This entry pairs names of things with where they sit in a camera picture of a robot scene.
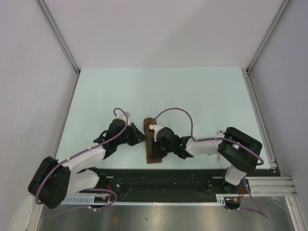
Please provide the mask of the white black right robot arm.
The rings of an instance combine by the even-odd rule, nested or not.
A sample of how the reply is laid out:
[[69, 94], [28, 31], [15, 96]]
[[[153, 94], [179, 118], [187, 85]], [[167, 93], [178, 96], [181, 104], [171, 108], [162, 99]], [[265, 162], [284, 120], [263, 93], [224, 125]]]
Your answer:
[[169, 153], [181, 159], [199, 155], [217, 154], [224, 157], [230, 166], [227, 168], [222, 188], [227, 193], [235, 192], [247, 174], [254, 173], [257, 166], [263, 165], [260, 157], [261, 142], [234, 127], [219, 132], [215, 137], [193, 138], [179, 137], [170, 128], [150, 125], [151, 158], [162, 159]]

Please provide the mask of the brown cloth napkin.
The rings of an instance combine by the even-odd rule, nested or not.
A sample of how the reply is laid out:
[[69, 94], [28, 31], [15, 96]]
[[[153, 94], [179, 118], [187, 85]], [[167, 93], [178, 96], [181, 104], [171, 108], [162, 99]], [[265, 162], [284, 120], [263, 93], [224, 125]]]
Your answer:
[[146, 147], [146, 162], [147, 164], [157, 164], [162, 163], [162, 159], [160, 158], [151, 158], [152, 145], [151, 141], [154, 139], [154, 134], [150, 132], [149, 126], [152, 124], [154, 118], [147, 117], [143, 121], [143, 131], [146, 137], [145, 147]]

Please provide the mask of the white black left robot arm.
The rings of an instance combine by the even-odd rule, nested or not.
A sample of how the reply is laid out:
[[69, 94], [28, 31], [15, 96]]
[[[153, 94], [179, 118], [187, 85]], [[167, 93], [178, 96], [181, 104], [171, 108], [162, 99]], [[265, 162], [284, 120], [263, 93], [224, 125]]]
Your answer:
[[89, 189], [102, 192], [106, 188], [106, 180], [94, 165], [115, 153], [122, 144], [134, 146], [145, 140], [146, 136], [133, 123], [116, 118], [94, 139], [95, 146], [64, 160], [50, 156], [44, 158], [28, 191], [35, 197], [36, 203], [49, 209], [56, 208], [67, 195]]

